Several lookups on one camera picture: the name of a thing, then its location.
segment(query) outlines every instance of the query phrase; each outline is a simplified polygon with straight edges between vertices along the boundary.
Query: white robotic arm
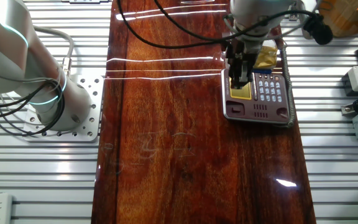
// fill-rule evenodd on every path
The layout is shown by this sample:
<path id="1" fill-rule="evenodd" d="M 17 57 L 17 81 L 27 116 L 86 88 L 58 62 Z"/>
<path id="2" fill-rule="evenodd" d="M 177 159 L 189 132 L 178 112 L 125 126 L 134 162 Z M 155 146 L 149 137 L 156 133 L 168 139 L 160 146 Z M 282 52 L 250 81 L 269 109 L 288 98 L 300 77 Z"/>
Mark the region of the white robotic arm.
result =
<path id="1" fill-rule="evenodd" d="M 278 13 L 288 11 L 288 8 L 298 2 L 303 5 L 301 0 L 231 0 L 230 10 L 233 18 L 234 32 L 241 32 L 256 23 L 274 16 Z M 231 40 L 231 45 L 226 52 L 229 67 L 229 76 L 232 78 L 233 88 L 242 88 L 251 80 L 251 70 L 255 64 L 263 41 L 267 38 L 270 31 L 280 25 L 284 16 L 266 22 L 244 35 Z M 331 29 L 324 25 L 322 17 L 313 16 L 306 18 L 305 29 L 311 34 L 319 44 L 327 44 L 332 38 Z"/>
<path id="2" fill-rule="evenodd" d="M 28 96 L 42 84 L 29 82 L 36 79 L 58 81 L 65 97 L 64 112 L 52 130 L 67 131 L 82 123 L 91 108 L 88 92 L 71 81 L 41 43 L 22 0 L 0 0 L 0 93 Z M 46 89 L 31 99 L 43 123 L 56 116 L 58 97 Z"/>

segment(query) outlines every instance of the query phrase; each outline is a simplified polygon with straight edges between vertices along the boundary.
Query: white cable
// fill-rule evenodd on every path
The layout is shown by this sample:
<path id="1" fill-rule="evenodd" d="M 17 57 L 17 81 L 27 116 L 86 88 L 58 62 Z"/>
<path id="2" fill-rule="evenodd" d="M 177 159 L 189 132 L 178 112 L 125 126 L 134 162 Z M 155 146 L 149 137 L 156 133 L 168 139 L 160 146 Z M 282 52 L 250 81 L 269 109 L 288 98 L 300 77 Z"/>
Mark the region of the white cable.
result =
<path id="1" fill-rule="evenodd" d="M 53 34 L 53 35 L 58 35 L 60 37 L 63 37 L 64 39 L 68 40 L 68 43 L 70 44 L 69 48 L 68 48 L 68 53 L 67 56 L 68 58 L 71 58 L 71 56 L 73 55 L 73 50 L 74 50 L 74 40 L 73 38 L 71 38 L 68 34 L 59 31 L 59 30 L 54 30 L 54 29 L 49 29 L 46 27 L 38 27 L 38 26 L 34 26 L 35 31 L 38 32 L 43 32 L 46 34 Z"/>

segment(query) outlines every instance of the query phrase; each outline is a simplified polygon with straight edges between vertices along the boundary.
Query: wooden board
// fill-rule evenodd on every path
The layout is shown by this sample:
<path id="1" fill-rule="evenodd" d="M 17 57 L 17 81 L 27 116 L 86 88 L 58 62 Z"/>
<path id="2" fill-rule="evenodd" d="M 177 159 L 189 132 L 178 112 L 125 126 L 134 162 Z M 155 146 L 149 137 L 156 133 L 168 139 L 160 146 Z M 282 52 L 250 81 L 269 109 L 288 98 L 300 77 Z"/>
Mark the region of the wooden board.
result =
<path id="1" fill-rule="evenodd" d="M 133 28 L 165 45 L 198 40 L 153 0 L 122 0 Z M 228 0 L 162 2 L 187 29 L 221 37 Z M 219 45 L 137 40 L 113 1 L 92 223 L 316 223 L 298 125 L 223 116 Z"/>

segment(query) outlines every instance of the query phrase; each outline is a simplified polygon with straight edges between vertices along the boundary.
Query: wood grain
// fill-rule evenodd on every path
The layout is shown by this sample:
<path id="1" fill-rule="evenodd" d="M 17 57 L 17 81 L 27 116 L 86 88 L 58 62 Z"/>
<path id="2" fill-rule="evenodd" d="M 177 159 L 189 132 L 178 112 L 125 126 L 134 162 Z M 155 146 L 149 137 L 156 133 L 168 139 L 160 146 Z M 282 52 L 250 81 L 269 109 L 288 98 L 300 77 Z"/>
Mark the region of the wood grain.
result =
<path id="1" fill-rule="evenodd" d="M 198 41 L 153 0 L 122 1 L 147 40 Z M 227 32 L 229 1 L 192 2 L 161 3 L 193 32 Z M 298 125 L 228 121 L 220 46 L 157 49 L 120 18 L 114 1 L 92 223 L 316 223 Z"/>

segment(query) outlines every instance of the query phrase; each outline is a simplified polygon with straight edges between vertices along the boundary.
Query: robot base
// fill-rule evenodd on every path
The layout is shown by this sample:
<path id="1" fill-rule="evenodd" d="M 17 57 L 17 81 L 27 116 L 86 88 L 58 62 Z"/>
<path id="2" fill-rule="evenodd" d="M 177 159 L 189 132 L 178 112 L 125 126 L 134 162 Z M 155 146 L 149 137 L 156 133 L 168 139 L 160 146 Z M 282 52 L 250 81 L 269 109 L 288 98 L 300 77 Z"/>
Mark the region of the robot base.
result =
<path id="1" fill-rule="evenodd" d="M 23 137 L 29 142 L 93 142 L 98 137 L 99 121 L 101 116 L 101 102 L 103 95 L 103 77 L 86 77 L 77 75 L 77 82 L 84 87 L 91 98 L 91 110 L 88 117 L 75 129 L 71 131 L 46 131 L 43 134 L 35 136 Z M 29 123 L 40 124 L 37 115 L 31 111 L 27 111 L 25 120 Z M 24 130 L 37 132 L 44 128 L 43 125 L 25 124 Z"/>

